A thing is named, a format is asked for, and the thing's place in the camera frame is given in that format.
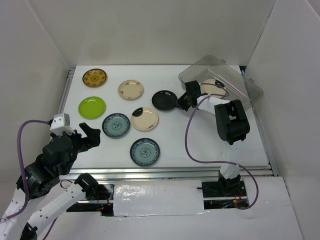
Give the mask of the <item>cream plate black brushstroke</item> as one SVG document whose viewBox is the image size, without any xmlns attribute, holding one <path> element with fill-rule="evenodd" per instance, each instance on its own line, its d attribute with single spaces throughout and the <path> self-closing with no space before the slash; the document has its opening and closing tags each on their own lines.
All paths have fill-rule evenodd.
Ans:
<svg viewBox="0 0 320 240">
<path fill-rule="evenodd" d="M 203 93 L 213 95 L 217 98 L 223 98 L 227 95 L 225 85 L 217 79 L 207 79 L 200 84 L 200 89 Z"/>
</svg>

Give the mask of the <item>cream plate black spot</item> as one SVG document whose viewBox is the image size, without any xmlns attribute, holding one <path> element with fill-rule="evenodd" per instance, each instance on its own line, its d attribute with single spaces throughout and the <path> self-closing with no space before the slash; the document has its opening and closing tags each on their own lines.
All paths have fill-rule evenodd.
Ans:
<svg viewBox="0 0 320 240">
<path fill-rule="evenodd" d="M 157 126 L 159 116 L 153 108 L 139 107 L 132 112 L 130 121 L 136 130 L 148 132 Z"/>
</svg>

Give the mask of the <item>blue white patterned plate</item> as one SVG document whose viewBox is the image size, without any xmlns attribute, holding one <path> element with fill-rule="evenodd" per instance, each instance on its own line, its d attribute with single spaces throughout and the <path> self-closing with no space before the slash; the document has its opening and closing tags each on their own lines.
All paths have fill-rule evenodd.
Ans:
<svg viewBox="0 0 320 240">
<path fill-rule="evenodd" d="M 110 138 L 121 138 L 131 127 L 129 118 L 123 113 L 112 113 L 102 122 L 103 133 Z"/>
</svg>

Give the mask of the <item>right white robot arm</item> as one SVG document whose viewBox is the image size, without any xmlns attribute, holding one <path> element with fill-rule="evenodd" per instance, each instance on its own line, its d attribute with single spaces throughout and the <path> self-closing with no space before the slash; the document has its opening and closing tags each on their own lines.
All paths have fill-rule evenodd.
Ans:
<svg viewBox="0 0 320 240">
<path fill-rule="evenodd" d="M 221 164 L 218 173 L 217 190 L 223 196 L 229 196 L 240 187 L 240 169 L 247 169 L 234 162 L 238 146 L 250 132 L 250 124 L 245 113 L 242 102 L 239 99 L 224 100 L 217 98 L 214 93 L 202 93 L 200 84 L 194 80 L 185 84 L 185 93 L 178 98 L 177 106 L 182 110 L 193 108 L 187 122 L 184 134 L 184 147 L 188 157 L 200 164 Z M 188 148 L 188 134 L 191 122 L 197 110 L 213 114 L 215 117 L 216 129 L 220 139 L 230 147 L 230 156 L 227 160 L 202 161 L 195 159 Z"/>
</svg>

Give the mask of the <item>black glossy plate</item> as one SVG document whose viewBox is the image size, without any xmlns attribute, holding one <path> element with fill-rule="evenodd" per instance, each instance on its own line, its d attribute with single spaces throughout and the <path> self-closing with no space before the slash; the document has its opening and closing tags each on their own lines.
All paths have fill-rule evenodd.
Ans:
<svg viewBox="0 0 320 240">
<path fill-rule="evenodd" d="M 177 107 L 177 100 L 176 94 L 169 90 L 160 90 L 151 98 L 153 106 L 160 111 L 173 110 Z"/>
</svg>

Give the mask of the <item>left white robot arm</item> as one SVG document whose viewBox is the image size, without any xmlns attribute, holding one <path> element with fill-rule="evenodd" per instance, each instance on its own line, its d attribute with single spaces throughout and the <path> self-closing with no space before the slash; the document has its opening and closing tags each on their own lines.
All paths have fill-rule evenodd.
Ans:
<svg viewBox="0 0 320 240">
<path fill-rule="evenodd" d="M 24 166 L 21 136 L 24 122 L 17 134 L 17 151 L 21 175 L 16 182 L 13 198 L 0 219 L 2 240 L 36 240 L 47 226 L 52 226 L 57 218 L 76 202 L 97 198 L 105 191 L 89 173 L 80 174 L 58 197 L 44 207 L 37 209 L 53 187 L 60 183 L 60 176 L 68 174 L 79 153 L 86 152 L 101 143 L 101 130 L 80 123 L 86 134 L 82 137 L 66 123 L 56 126 L 55 121 L 46 122 L 50 126 L 51 137 L 35 162 Z"/>
</svg>

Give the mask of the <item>cream floral plate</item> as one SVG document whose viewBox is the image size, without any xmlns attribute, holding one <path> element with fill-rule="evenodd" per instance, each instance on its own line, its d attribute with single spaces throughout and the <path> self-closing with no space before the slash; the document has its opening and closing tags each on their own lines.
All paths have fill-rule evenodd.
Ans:
<svg viewBox="0 0 320 240">
<path fill-rule="evenodd" d="M 138 99 L 144 92 L 144 86 L 137 80 L 130 79 L 123 81 L 118 86 L 118 94 L 125 100 Z"/>
</svg>

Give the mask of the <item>lime green plate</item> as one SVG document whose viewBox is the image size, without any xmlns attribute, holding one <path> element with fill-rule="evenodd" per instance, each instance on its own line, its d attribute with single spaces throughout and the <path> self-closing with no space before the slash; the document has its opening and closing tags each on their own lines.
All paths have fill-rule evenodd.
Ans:
<svg viewBox="0 0 320 240">
<path fill-rule="evenodd" d="M 105 109 L 105 101 L 98 96 L 86 97 L 78 105 L 78 112 L 85 119 L 96 119 L 105 112 Z"/>
</svg>

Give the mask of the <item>blue white plate dark rim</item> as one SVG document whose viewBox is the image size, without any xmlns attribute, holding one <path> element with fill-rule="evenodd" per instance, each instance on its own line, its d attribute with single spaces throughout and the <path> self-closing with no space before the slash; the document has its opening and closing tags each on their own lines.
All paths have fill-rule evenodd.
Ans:
<svg viewBox="0 0 320 240">
<path fill-rule="evenodd" d="M 130 147 L 131 160 L 141 167 L 154 165 L 161 155 L 160 146 L 151 138 L 140 138 Z"/>
</svg>

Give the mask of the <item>yellow patterned plate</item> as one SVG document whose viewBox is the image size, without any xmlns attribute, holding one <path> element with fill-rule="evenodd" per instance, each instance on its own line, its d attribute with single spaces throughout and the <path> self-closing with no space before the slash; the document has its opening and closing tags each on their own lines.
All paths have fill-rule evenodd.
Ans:
<svg viewBox="0 0 320 240">
<path fill-rule="evenodd" d="M 100 68 L 93 68 L 84 73 L 82 82 L 91 88 L 97 88 L 103 85 L 108 79 L 106 72 Z"/>
</svg>

